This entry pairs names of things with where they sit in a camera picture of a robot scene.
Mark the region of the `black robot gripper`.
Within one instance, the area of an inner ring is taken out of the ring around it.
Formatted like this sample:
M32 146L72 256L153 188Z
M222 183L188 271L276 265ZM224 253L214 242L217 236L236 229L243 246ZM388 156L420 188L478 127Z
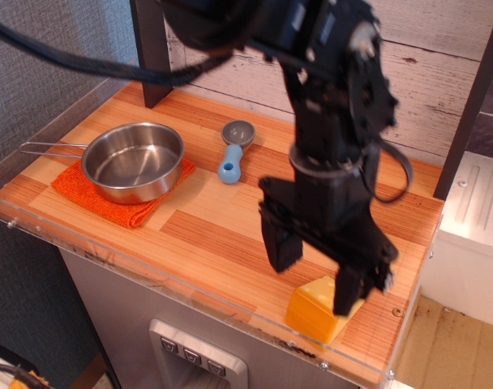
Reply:
M301 257L303 243L337 262L332 312L349 316L373 288L392 286L397 248L371 215L371 195L353 174L319 179L296 173L294 181L262 177L261 230L268 260L277 273Z

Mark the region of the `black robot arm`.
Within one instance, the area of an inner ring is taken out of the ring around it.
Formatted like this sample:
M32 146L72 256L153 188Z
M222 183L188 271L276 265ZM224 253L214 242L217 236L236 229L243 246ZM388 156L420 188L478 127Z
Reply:
M276 271L309 243L338 263L333 312L392 280L397 249L376 226L381 132L396 99L380 65L380 34L363 1L166 1L186 46L215 57L250 47L280 63L295 115L294 179L263 177L262 234Z

